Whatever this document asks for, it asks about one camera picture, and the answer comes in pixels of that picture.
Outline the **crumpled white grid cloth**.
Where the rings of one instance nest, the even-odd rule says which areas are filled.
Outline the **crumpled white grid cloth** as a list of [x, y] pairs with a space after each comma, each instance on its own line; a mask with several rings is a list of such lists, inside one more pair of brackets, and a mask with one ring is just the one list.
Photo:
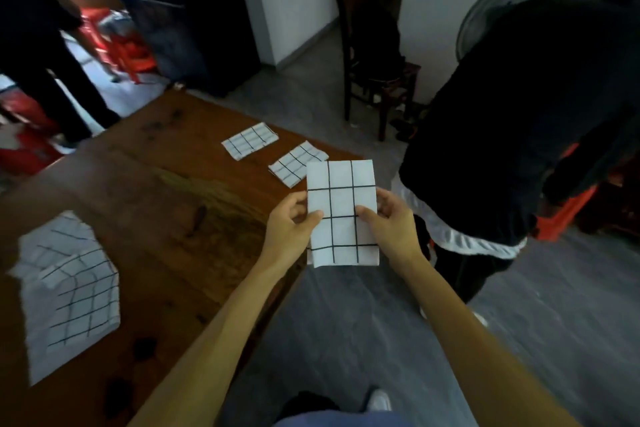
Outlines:
[[47, 353], [74, 346], [120, 326], [119, 273], [101, 245], [93, 245], [41, 271], [55, 293], [47, 326]]

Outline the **black cabinet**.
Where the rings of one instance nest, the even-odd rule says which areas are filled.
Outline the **black cabinet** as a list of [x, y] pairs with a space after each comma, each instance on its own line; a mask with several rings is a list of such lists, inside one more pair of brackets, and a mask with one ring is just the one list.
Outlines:
[[224, 97], [261, 62], [245, 0], [120, 0], [161, 75]]

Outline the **person's blue shorts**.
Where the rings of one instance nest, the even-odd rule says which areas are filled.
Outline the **person's blue shorts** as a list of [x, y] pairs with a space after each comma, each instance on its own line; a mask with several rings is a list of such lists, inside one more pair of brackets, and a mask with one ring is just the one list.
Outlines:
[[286, 417], [272, 427], [413, 427], [393, 411], [373, 410], [362, 413], [319, 410]]

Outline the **dark wooden chair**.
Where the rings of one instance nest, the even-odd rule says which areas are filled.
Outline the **dark wooden chair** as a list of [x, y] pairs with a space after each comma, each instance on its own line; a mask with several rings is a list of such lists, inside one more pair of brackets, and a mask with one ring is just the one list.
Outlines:
[[[415, 88], [417, 86], [417, 77], [421, 67], [406, 60], [402, 77], [393, 82], [366, 80], [355, 75], [355, 57], [353, 48], [351, 47], [351, 35], [353, 31], [351, 21], [354, 12], [370, 1], [373, 0], [336, 0], [339, 11], [340, 42], [344, 74], [344, 119], [346, 121], [350, 119], [351, 102], [353, 99], [377, 108], [379, 114], [378, 140], [383, 142], [386, 138], [388, 114], [391, 108], [404, 105], [404, 114], [408, 114], [411, 110]], [[387, 10], [383, 4], [383, 0], [376, 1], [380, 2]]]

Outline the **large unfolded white cloth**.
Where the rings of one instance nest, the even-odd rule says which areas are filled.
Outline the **large unfolded white cloth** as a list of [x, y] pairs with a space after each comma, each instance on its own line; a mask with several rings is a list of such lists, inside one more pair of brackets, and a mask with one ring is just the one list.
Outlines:
[[95, 242], [92, 228], [70, 211], [61, 213], [19, 239], [19, 258], [8, 274], [20, 284], [30, 387], [104, 337], [104, 334], [99, 334], [48, 354], [48, 323], [55, 310], [56, 294], [38, 279], [45, 268], [88, 249]]

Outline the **grey standing fan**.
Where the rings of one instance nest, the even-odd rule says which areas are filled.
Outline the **grey standing fan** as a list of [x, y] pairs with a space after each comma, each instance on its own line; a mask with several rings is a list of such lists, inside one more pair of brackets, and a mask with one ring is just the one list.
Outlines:
[[460, 62], [484, 38], [499, 18], [528, 0], [477, 0], [466, 13], [456, 38], [455, 56]]

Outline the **person's left hand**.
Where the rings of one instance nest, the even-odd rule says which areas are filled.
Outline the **person's left hand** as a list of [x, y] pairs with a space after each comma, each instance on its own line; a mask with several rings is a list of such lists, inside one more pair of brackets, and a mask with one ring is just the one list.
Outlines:
[[308, 192], [288, 194], [271, 211], [266, 225], [266, 235], [258, 263], [266, 269], [283, 275], [301, 257], [308, 242], [296, 242], [287, 237], [289, 212], [306, 210]]

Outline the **white shoe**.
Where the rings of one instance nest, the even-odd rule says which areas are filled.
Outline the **white shoe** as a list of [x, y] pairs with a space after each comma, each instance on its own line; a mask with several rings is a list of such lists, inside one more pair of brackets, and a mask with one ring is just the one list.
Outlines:
[[384, 389], [373, 387], [367, 394], [364, 411], [392, 412], [393, 407], [388, 393]]

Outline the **red plastic stool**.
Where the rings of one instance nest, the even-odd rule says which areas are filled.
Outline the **red plastic stool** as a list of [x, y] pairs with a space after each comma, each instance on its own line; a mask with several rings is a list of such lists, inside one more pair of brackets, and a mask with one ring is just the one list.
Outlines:
[[132, 35], [109, 35], [100, 23], [116, 11], [108, 8], [81, 8], [82, 33], [91, 41], [99, 60], [115, 71], [126, 74], [135, 85], [142, 84], [141, 74], [153, 73], [157, 63], [151, 51], [133, 28]]

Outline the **person's right forearm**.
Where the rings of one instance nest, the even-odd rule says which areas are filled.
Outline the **person's right forearm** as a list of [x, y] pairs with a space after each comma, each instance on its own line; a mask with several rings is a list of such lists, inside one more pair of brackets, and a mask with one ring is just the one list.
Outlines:
[[440, 343], [478, 427], [582, 427], [483, 326], [420, 250], [388, 252]]

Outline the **black shoe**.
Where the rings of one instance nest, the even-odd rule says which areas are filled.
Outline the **black shoe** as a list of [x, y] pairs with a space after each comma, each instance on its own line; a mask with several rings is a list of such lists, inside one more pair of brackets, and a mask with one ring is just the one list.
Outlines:
[[275, 423], [289, 417], [324, 410], [340, 412], [341, 408], [329, 397], [322, 396], [311, 391], [300, 391], [284, 404], [275, 420]]

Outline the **orange plastic stool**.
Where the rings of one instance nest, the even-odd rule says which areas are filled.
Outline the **orange plastic stool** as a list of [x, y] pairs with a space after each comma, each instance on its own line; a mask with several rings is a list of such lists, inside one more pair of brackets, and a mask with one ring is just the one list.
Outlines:
[[561, 234], [572, 224], [577, 214], [593, 197], [597, 189], [594, 185], [580, 195], [568, 199], [561, 208], [549, 218], [537, 218], [536, 227], [531, 236], [538, 241], [555, 242]]

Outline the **small white grid cloth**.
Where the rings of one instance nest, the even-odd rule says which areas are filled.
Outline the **small white grid cloth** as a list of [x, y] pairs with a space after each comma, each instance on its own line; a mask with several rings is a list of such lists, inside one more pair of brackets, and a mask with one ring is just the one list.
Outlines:
[[306, 140], [270, 164], [268, 170], [284, 186], [293, 188], [306, 178], [309, 163], [325, 162], [328, 159], [329, 155], [325, 151]]
[[222, 141], [221, 145], [235, 161], [240, 161], [277, 140], [279, 135], [260, 122]]

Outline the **person's left forearm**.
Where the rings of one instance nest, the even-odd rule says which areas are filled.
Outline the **person's left forearm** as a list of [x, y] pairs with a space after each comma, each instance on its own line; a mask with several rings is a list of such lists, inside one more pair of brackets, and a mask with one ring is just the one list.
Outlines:
[[272, 290], [306, 255], [303, 246], [288, 262], [260, 257], [127, 427], [214, 427]]

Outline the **red plastic bag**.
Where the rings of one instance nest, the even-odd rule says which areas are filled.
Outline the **red plastic bag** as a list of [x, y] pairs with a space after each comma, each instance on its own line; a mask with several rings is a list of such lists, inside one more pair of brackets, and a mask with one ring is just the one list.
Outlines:
[[59, 128], [20, 89], [0, 91], [0, 171], [32, 176], [63, 158], [50, 143]]

